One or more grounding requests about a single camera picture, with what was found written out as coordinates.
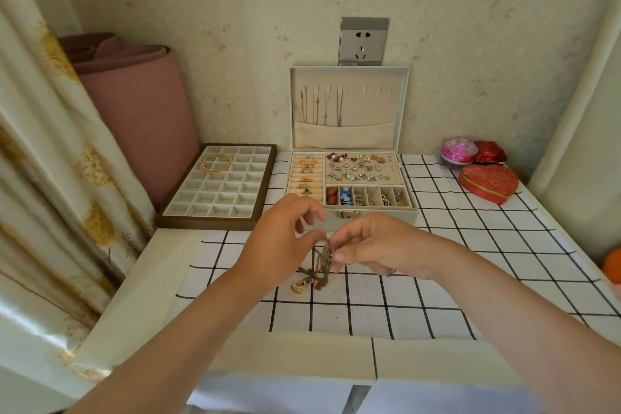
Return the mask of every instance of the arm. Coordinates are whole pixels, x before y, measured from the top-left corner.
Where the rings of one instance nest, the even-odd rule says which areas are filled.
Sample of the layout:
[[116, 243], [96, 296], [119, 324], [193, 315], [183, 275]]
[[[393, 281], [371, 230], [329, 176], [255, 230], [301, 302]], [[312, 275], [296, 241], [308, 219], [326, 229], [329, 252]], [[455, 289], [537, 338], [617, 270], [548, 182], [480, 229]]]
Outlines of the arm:
[[237, 263], [67, 414], [178, 414], [201, 374], [259, 301], [293, 274], [323, 231], [312, 198], [287, 195], [263, 214]]
[[550, 413], [621, 411], [621, 347], [462, 245], [370, 214], [338, 230], [334, 270], [363, 262], [440, 284]]

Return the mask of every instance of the checkered tablecloth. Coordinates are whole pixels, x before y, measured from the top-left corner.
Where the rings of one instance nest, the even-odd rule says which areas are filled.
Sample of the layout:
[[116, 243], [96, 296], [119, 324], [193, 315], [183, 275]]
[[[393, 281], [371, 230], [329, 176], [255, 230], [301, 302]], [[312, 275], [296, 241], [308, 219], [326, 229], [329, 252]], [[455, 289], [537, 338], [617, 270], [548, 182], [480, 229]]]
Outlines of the checkered tablecloth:
[[[541, 206], [520, 186], [498, 206], [464, 190], [459, 170], [439, 164], [435, 156], [402, 155], [407, 180], [422, 210], [416, 226], [466, 245], [509, 275], [530, 286], [563, 311], [621, 344], [621, 304], [592, 264], [563, 239], [539, 211]], [[290, 152], [277, 156], [266, 208], [285, 194]], [[168, 320], [237, 261], [248, 232], [205, 231], [188, 268]], [[314, 263], [314, 249], [303, 263]], [[242, 328], [270, 332], [311, 331], [412, 340], [483, 335], [451, 297], [429, 280], [396, 274], [381, 277], [355, 264], [330, 275], [322, 290], [302, 295], [290, 285], [293, 275], [250, 313]]]

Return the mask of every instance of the jewelry box lid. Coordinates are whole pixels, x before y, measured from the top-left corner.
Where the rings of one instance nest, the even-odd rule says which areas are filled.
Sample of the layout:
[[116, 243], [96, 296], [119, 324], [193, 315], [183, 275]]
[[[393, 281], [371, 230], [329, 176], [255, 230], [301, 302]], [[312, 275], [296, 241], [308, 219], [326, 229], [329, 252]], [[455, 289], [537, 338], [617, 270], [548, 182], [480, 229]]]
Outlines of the jewelry box lid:
[[291, 150], [397, 151], [409, 67], [289, 68]]

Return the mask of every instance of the person's left arm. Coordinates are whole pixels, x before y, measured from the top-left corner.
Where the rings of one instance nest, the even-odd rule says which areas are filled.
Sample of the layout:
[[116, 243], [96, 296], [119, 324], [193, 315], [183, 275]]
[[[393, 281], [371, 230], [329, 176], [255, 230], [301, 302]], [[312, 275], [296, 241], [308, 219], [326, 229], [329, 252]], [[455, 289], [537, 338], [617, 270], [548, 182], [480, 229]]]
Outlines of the person's left arm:
[[324, 231], [312, 198], [287, 195], [263, 214], [239, 260], [66, 414], [178, 414], [201, 374], [248, 313], [301, 265]]

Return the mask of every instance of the pink rolled mat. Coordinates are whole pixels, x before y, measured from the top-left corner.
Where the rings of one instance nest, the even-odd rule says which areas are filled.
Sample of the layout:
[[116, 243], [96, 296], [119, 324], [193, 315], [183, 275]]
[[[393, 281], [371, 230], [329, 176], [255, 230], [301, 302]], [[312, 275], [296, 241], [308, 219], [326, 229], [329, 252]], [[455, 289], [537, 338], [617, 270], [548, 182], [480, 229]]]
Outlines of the pink rolled mat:
[[131, 45], [114, 33], [68, 36], [60, 44], [160, 210], [199, 151], [177, 56], [166, 46]]

